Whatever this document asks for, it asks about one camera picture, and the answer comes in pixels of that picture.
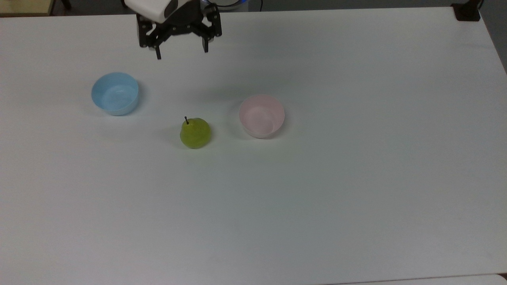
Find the green pear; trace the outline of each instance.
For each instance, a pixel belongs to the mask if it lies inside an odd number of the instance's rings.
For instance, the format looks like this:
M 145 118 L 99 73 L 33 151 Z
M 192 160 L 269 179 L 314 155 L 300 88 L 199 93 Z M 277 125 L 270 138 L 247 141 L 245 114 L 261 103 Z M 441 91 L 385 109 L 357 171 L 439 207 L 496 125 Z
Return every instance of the green pear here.
M 185 146 L 198 149 L 205 146 L 211 139 L 211 128 L 201 118 L 187 119 L 185 117 L 179 138 Z

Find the floor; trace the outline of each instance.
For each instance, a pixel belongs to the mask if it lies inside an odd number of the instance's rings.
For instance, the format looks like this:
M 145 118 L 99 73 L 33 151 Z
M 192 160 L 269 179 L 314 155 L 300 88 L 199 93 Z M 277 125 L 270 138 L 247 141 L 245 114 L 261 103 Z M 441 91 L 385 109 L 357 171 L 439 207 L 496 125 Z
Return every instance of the floor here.
M 466 0 L 262 0 L 262 11 L 364 9 L 401 7 L 448 7 Z M 70 0 L 72 9 L 65 11 L 55 0 L 54 15 L 116 15 L 133 14 L 120 0 Z M 250 0 L 249 11 L 259 11 L 261 0 Z M 484 22 L 493 39 L 498 55 L 507 70 L 507 1 L 484 0 L 481 8 Z

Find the white table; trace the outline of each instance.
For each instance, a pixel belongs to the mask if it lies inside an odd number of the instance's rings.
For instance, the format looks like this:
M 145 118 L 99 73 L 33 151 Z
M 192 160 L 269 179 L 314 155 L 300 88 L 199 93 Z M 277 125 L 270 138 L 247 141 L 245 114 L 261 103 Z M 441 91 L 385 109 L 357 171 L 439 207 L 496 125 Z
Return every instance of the white table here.
M 0 283 L 328 284 L 507 272 L 507 77 L 451 8 L 0 19 Z M 125 117 L 90 89 L 133 75 Z M 276 96 L 286 123 L 237 111 Z M 214 137 L 186 149 L 183 116 Z

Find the blue bowl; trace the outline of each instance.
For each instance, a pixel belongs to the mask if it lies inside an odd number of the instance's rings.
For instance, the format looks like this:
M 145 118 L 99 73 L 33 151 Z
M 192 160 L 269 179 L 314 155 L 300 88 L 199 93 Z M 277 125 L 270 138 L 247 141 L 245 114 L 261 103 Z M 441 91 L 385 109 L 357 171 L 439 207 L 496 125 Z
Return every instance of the blue bowl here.
M 137 81 L 126 73 L 106 74 L 93 85 L 92 100 L 97 107 L 110 115 L 125 115 L 137 106 L 139 86 Z

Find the pink bowl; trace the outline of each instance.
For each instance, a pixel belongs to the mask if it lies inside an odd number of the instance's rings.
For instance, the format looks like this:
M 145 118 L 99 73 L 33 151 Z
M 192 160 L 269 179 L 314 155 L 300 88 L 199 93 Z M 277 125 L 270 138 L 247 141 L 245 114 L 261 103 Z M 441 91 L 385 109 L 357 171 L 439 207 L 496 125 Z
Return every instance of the pink bowl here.
M 239 120 L 246 132 L 256 138 L 265 138 L 283 124 L 285 112 L 282 104 L 269 95 L 254 95 L 239 107 Z

